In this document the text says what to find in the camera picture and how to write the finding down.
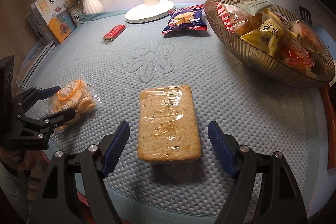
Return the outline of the person's left hand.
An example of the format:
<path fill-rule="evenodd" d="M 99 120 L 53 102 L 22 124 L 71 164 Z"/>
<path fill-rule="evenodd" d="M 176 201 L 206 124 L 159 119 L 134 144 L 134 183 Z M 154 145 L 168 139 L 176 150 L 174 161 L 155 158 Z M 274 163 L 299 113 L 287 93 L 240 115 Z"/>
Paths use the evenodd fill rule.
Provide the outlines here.
<path fill-rule="evenodd" d="M 36 155 L 34 151 L 14 151 L 1 147 L 1 160 L 10 168 L 23 172 L 32 170 L 36 166 Z"/>

